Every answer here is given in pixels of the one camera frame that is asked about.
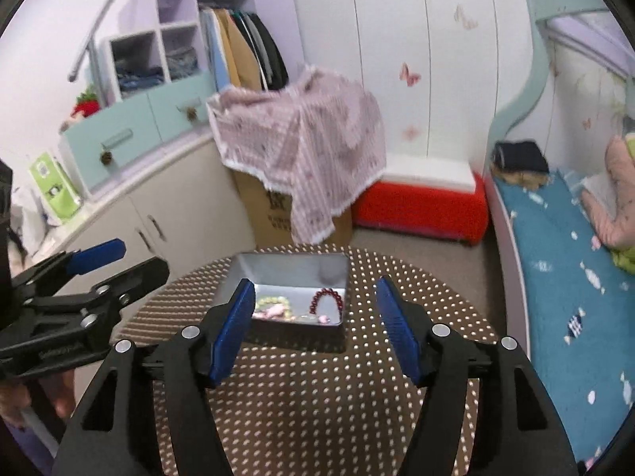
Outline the teal drawer unit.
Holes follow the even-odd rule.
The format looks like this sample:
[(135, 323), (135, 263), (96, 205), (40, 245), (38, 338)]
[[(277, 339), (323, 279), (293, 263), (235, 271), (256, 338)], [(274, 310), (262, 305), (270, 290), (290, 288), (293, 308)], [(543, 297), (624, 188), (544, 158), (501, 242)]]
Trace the teal drawer unit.
[(215, 91), (204, 72), (116, 102), (62, 132), (62, 164), (91, 196), (139, 159), (206, 125), (206, 100)]

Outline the hanging clothes row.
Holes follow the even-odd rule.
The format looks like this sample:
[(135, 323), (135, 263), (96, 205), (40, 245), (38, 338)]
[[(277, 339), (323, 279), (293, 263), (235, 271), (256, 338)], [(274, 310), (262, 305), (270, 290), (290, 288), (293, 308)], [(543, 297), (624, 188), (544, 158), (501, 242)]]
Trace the hanging clothes row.
[(257, 14), (201, 6), (199, 19), (217, 91), (277, 91), (289, 83), (278, 45)]

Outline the white flat box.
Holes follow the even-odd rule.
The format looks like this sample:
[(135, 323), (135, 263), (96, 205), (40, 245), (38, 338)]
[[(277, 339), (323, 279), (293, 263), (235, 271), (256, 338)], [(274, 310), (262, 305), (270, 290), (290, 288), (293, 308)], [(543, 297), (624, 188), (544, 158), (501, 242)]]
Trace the white flat box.
[(382, 182), (474, 194), (477, 184), (466, 161), (387, 154)]

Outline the pink pearl charm keychain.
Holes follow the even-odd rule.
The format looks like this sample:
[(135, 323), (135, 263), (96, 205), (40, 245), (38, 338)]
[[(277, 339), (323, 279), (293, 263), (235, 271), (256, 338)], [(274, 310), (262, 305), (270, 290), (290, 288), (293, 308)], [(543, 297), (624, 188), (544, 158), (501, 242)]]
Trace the pink pearl charm keychain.
[(273, 320), (284, 322), (305, 322), (309, 319), (308, 315), (294, 315), (290, 308), (282, 304), (276, 304), (265, 309), (256, 309), (252, 315), (257, 320)]

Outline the cream low cabinet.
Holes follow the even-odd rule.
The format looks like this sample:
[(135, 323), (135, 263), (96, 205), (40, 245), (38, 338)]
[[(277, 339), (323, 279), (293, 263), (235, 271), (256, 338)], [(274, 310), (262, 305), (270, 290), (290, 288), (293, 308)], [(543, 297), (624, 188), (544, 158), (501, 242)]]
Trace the cream low cabinet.
[(208, 134), (162, 148), (125, 171), (100, 199), (87, 201), (65, 225), (50, 230), (32, 260), (112, 238), (125, 243), (125, 256), (73, 278), (62, 294), (82, 292), (151, 257), (165, 259), (176, 280), (255, 247), (231, 172)]

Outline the red strawberry plush toy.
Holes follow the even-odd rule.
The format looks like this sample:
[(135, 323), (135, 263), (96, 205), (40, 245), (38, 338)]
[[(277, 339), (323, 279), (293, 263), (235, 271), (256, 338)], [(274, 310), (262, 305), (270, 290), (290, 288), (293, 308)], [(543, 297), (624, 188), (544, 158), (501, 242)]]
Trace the red strawberry plush toy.
[(89, 85), (75, 101), (75, 106), (71, 115), (62, 123), (59, 132), (65, 132), (72, 126), (84, 121), (85, 118), (91, 117), (98, 113), (101, 109), (98, 96), (94, 85)]

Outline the purple stair shelf unit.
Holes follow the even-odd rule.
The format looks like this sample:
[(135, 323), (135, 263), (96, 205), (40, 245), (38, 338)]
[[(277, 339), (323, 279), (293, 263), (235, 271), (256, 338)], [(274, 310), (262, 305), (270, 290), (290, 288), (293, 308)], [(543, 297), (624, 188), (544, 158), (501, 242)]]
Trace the purple stair shelf unit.
[(215, 6), (256, 14), (278, 47), (289, 79), (296, 80), (304, 64), (304, 49), (295, 0), (106, 0), (99, 17), (114, 15), (117, 34), (91, 39), (88, 45), (90, 71), (100, 103), (110, 106), (121, 101), (115, 68), (118, 63), (136, 73), (158, 68), (169, 85), (173, 77), (166, 53), (191, 46), (196, 50), (197, 70), (177, 91), (190, 97), (177, 103), (177, 109), (185, 113), (203, 107), (215, 91), (215, 83), (199, 9)]

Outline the brown polka dot tablecloth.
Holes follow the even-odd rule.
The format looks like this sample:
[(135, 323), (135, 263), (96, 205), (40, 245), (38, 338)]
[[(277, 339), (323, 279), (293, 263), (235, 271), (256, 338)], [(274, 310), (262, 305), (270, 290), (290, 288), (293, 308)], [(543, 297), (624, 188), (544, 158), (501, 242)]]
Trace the brown polka dot tablecloth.
[(348, 248), (352, 294), (343, 353), (243, 345), (231, 375), (209, 393), (219, 437), (237, 475), (393, 475), (424, 393), (402, 374), (373, 306), (388, 276), (432, 320), (466, 338), (496, 333), (461, 294), (414, 265)]

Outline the grey metal stair handrail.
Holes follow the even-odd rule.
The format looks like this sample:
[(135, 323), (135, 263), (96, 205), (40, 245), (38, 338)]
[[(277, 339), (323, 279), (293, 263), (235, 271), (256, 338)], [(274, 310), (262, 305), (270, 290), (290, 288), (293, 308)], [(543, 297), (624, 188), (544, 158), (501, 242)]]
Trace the grey metal stair handrail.
[(99, 102), (99, 106), (106, 106), (106, 91), (103, 89), (101, 75), (99, 71), (99, 59), (97, 55), (97, 43), (96, 43), (96, 34), (100, 29), (102, 22), (106, 18), (110, 11), (110, 7), (113, 6), (113, 3), (116, 0), (104, 0), (100, 6), (99, 12), (96, 17), (92, 20), (92, 24), (90, 25), (88, 32), (81, 44), (81, 47), (75, 58), (73, 60), (73, 64), (71, 65), (71, 70), (67, 75), (67, 79), (70, 83), (74, 83), (77, 80), (77, 76), (79, 76), (80, 69), (84, 63), (85, 59), (88, 59), (88, 69), (90, 74), (90, 79), (92, 80), (92, 86), (94, 86), (97, 100)]

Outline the pink checked cloth cover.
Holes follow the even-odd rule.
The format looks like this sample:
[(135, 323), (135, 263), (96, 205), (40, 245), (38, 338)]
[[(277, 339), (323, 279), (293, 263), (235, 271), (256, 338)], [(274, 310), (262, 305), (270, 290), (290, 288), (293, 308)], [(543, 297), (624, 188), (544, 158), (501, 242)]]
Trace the pink checked cloth cover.
[(331, 70), (308, 67), (278, 91), (228, 86), (207, 109), (223, 165), (291, 197), (297, 243), (330, 236), (387, 167), (377, 99)]

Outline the red upholstered bench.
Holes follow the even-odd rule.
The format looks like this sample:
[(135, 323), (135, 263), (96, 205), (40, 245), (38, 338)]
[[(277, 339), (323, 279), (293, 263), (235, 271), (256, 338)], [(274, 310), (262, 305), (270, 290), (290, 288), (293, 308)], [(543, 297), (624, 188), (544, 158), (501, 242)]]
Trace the red upholstered bench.
[(449, 189), (378, 182), (352, 206), (354, 226), (479, 244), (489, 226), (484, 181), (469, 194)]

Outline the teal candy print bedsheet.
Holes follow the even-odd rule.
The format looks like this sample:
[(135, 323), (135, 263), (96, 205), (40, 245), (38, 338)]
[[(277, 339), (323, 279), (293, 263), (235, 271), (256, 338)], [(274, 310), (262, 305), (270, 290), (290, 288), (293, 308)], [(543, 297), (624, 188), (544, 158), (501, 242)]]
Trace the teal candy print bedsheet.
[(537, 190), (493, 180), (523, 276), (529, 359), (576, 459), (606, 451), (634, 405), (634, 277), (553, 172)]

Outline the grey rectangular storage box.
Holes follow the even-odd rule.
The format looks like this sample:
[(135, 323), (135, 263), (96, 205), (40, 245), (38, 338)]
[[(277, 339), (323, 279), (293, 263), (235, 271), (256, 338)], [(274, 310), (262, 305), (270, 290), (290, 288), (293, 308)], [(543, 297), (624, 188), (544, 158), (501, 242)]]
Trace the grey rectangular storage box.
[[(255, 308), (276, 304), (294, 315), (308, 315), (305, 322), (251, 321), (245, 341), (253, 344), (318, 353), (346, 350), (346, 302), (350, 261), (343, 253), (241, 253), (230, 262), (217, 286), (213, 305), (229, 301), (241, 279), (252, 282)], [(319, 324), (317, 315), (331, 323)]]

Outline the white wardrobe with butterflies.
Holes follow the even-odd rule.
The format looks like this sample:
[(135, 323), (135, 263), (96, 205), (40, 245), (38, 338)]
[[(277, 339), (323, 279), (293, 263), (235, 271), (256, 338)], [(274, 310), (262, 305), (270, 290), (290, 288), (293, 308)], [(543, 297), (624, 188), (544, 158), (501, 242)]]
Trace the white wardrobe with butterflies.
[(529, 76), (526, 0), (295, 0), (311, 65), (377, 99), (391, 154), (487, 164), (495, 114)]

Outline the teal bunk bed frame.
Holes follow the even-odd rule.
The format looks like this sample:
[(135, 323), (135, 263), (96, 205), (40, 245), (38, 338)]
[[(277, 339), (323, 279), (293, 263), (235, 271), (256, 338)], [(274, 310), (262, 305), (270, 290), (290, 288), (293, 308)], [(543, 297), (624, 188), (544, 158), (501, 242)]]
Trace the teal bunk bed frame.
[(533, 140), (553, 168), (600, 172), (634, 129), (634, 49), (604, 0), (525, 0), (532, 60), (487, 143)]

